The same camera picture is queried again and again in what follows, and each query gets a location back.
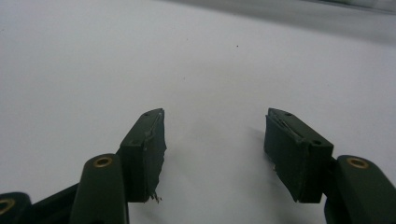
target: metal rivet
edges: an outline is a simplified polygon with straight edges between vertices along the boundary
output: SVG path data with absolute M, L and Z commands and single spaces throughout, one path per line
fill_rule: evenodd
M 109 164 L 111 164 L 111 162 L 113 162 L 113 159 L 111 159 L 110 157 L 101 157 L 93 163 L 93 166 L 101 168 L 108 166 Z
M 0 216 L 6 213 L 9 209 L 11 209 L 15 205 L 15 200 L 12 198 L 2 199 L 0 200 L 0 204 L 4 203 L 5 207 L 0 208 Z
M 369 168 L 369 163 L 367 163 L 367 161 L 364 161 L 362 159 L 350 157 L 350 158 L 346 159 L 346 161 L 347 161 L 347 163 L 349 163 L 349 165 L 354 166 L 359 169 Z

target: screw hole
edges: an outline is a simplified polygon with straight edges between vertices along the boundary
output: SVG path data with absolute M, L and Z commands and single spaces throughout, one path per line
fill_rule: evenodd
M 2 199 L 0 200 L 0 215 L 6 213 L 15 205 L 15 200 L 13 199 Z
M 358 158 L 348 158 L 346 161 L 351 165 L 359 169 L 367 169 L 369 167 L 369 163 L 367 161 L 358 159 Z
M 111 164 L 111 162 L 113 162 L 113 160 L 112 160 L 111 158 L 109 158 L 109 157 L 101 157 L 101 158 L 97 159 L 97 160 L 93 163 L 93 165 L 94 165 L 95 167 L 100 168 L 100 167 L 108 166 L 109 164 Z

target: white background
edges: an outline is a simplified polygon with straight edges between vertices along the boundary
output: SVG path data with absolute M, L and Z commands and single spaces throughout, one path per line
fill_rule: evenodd
M 165 110 L 156 204 L 131 223 L 325 223 L 263 155 L 287 110 L 396 183 L 394 15 L 296 0 L 0 1 L 0 193 L 36 203 Z

